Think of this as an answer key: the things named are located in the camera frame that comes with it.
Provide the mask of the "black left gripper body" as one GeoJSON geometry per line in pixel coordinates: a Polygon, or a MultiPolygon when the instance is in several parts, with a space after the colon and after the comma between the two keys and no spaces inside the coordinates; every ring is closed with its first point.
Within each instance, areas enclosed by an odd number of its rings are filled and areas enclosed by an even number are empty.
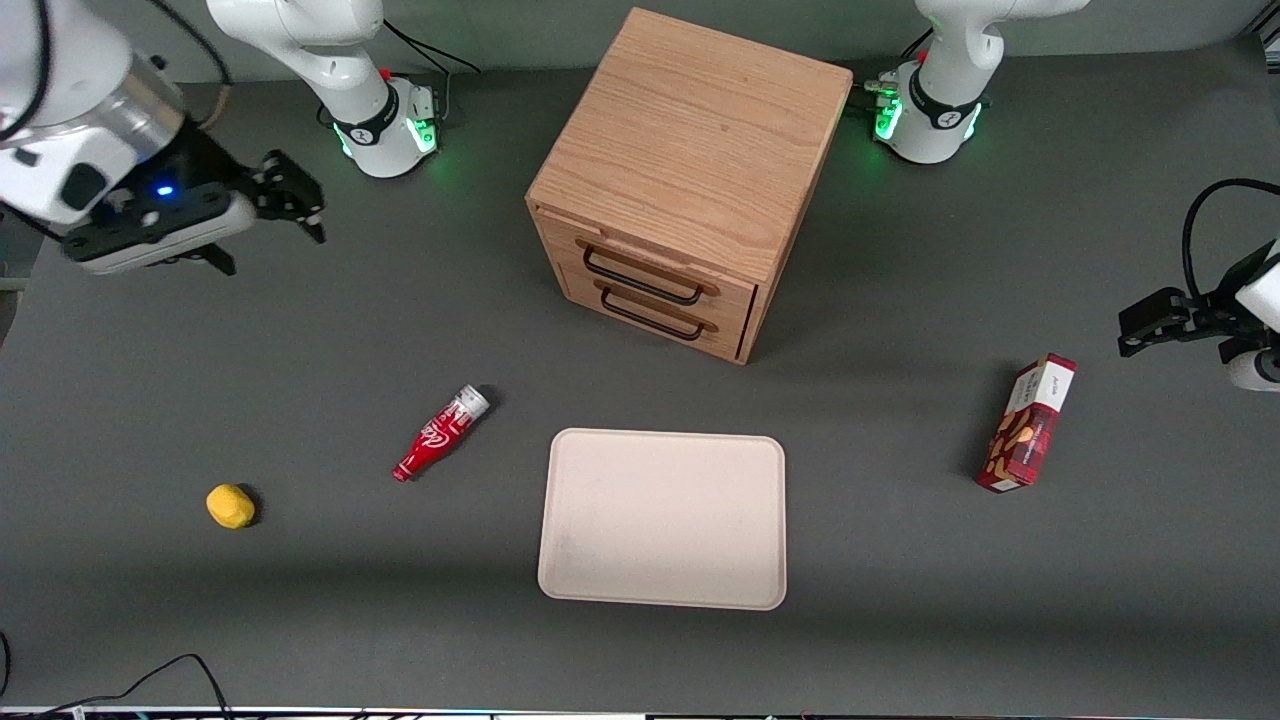
{"type": "Polygon", "coordinates": [[[1266,243],[1231,264],[1199,301],[1199,319],[1220,334],[1277,346],[1277,245],[1266,243]]]}

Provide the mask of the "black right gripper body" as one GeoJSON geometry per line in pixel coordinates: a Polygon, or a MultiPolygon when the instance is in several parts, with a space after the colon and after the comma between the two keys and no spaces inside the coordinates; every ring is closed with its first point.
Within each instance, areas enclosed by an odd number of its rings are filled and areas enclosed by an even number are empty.
{"type": "Polygon", "coordinates": [[[172,142],[118,184],[119,209],[200,208],[211,196],[244,199],[259,209],[253,170],[197,126],[182,126],[172,142]]]}

